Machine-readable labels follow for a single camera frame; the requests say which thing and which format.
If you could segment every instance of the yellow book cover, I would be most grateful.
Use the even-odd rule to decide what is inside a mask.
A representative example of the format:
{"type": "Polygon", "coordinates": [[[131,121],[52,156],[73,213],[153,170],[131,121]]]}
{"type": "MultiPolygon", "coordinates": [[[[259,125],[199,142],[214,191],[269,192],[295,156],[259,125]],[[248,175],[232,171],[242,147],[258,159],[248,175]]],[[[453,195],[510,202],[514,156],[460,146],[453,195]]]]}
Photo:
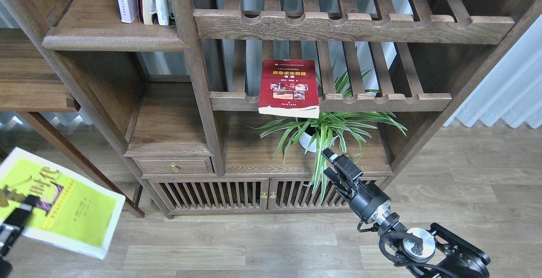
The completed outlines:
{"type": "Polygon", "coordinates": [[[23,149],[0,165],[0,220],[36,195],[23,235],[104,259],[124,204],[124,195],[23,149]]]}

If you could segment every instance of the red book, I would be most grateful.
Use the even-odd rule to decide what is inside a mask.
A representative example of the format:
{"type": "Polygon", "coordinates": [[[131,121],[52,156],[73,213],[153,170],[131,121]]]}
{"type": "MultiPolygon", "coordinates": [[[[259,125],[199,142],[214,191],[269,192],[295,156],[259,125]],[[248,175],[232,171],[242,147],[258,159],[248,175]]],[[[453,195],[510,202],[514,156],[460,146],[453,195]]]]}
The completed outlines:
{"type": "Polygon", "coordinates": [[[313,60],[263,60],[260,114],[318,118],[320,106],[313,60]]]}

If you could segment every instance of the spider plant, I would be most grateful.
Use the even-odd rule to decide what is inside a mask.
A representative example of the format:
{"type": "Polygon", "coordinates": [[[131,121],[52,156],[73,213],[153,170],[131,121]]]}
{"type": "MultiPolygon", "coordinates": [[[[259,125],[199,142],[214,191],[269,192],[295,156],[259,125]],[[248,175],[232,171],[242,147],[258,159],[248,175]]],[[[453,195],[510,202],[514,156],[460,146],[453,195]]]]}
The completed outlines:
{"type": "MultiPolygon", "coordinates": [[[[362,78],[366,77],[371,70],[366,70],[362,73],[362,78]]],[[[320,85],[320,76],[317,76],[318,84],[320,85]]],[[[341,93],[344,97],[352,96],[352,88],[350,87],[350,81],[348,79],[348,72],[344,72],[339,77],[334,79],[335,89],[337,93],[341,93]]],[[[379,93],[379,90],[367,89],[368,93],[379,93]]],[[[326,159],[321,155],[325,148],[331,147],[333,144],[333,137],[338,137],[339,148],[342,153],[347,152],[347,146],[345,141],[345,135],[351,135],[358,143],[359,153],[350,155],[351,157],[362,156],[362,144],[366,143],[365,138],[371,138],[371,134],[366,129],[376,129],[372,124],[368,122],[381,122],[384,124],[391,124],[399,129],[401,133],[406,135],[407,130],[402,124],[399,124],[394,120],[395,114],[392,112],[320,112],[318,118],[281,118],[273,120],[263,126],[253,128],[255,130],[265,129],[260,134],[260,138],[267,135],[283,131],[283,135],[277,145],[277,150],[273,157],[279,154],[280,149],[284,146],[283,163],[286,162],[286,154],[293,143],[299,142],[301,135],[312,127],[315,134],[311,137],[308,145],[311,145],[314,141],[317,144],[316,159],[314,162],[314,171],[312,179],[309,185],[313,186],[313,194],[316,193],[319,183],[322,183],[320,193],[320,203],[324,199],[324,193],[327,187],[327,177],[323,174],[327,167],[326,159]]]]}

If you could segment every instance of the wooden cabinet door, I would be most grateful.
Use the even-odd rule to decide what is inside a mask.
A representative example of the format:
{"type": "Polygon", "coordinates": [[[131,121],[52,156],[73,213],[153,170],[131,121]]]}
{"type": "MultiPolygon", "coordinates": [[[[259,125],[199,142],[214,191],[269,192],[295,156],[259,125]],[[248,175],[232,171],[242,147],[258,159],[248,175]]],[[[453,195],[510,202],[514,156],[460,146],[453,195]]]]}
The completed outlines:
{"type": "MultiPolygon", "coordinates": [[[[380,186],[387,176],[362,176],[364,184],[380,186]]],[[[267,209],[271,211],[307,211],[347,209],[348,203],[335,191],[328,181],[323,200],[320,199],[321,185],[313,193],[314,186],[308,186],[308,178],[273,178],[269,182],[267,209]]]]}
{"type": "Polygon", "coordinates": [[[171,215],[267,209],[269,179],[149,179],[171,215]]]}

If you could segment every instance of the brass door knob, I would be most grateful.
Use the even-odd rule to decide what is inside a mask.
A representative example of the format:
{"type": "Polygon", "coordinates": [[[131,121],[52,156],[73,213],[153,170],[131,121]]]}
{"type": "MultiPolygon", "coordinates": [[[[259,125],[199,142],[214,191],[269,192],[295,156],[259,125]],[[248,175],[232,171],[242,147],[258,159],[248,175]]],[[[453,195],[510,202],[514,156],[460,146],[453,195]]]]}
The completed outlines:
{"type": "Polygon", "coordinates": [[[179,172],[180,169],[178,168],[177,165],[171,164],[170,166],[171,166],[171,171],[173,171],[173,172],[175,172],[175,173],[179,172]]]}

